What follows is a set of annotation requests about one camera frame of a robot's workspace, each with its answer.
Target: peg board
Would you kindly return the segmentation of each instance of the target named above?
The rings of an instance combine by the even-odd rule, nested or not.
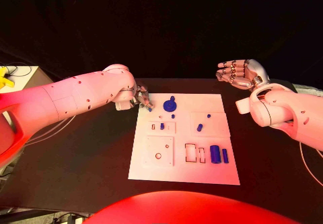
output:
[[[177,108],[166,112],[163,103],[170,96]],[[153,93],[150,100],[153,111],[147,108],[138,111],[128,179],[241,185],[220,95]],[[184,144],[194,144],[196,162],[192,162],[193,149],[187,152]],[[210,162],[210,145],[220,147],[219,164]],[[223,163],[223,148],[229,163]],[[190,161],[186,161],[186,153],[190,153]]]

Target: white board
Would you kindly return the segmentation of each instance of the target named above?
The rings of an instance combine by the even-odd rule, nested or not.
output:
[[[163,103],[170,96],[177,108],[166,112]],[[220,95],[153,93],[150,100],[153,111],[145,108],[138,111],[128,179],[239,185]],[[184,144],[194,144],[196,150]],[[222,159],[226,149],[229,163],[212,163],[210,145],[219,146]]]

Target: black table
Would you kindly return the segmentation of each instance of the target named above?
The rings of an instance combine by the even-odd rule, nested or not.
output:
[[[93,213],[121,199],[160,190],[184,190],[251,203],[303,223],[323,220],[323,188],[311,178],[298,142],[241,115],[242,91],[213,79],[138,79],[151,93],[222,94],[241,186],[128,180],[138,107],[114,103],[78,115],[47,140],[26,147],[0,194],[0,206]],[[314,175],[323,160],[303,146]]]

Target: circular hole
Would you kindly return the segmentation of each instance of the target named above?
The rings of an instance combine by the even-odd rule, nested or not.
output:
[[[155,154],[155,159],[158,160],[160,158],[161,158],[161,154],[157,153],[157,154]]]

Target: small blue cylinder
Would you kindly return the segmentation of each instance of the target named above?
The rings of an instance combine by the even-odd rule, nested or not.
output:
[[[197,126],[197,132],[202,131],[202,128],[203,128],[203,124],[199,124],[199,126]]]
[[[223,163],[229,163],[228,153],[226,153],[226,149],[225,148],[222,149],[222,154],[223,154]]]
[[[220,148],[219,148],[219,146],[210,146],[210,162],[220,163]]]

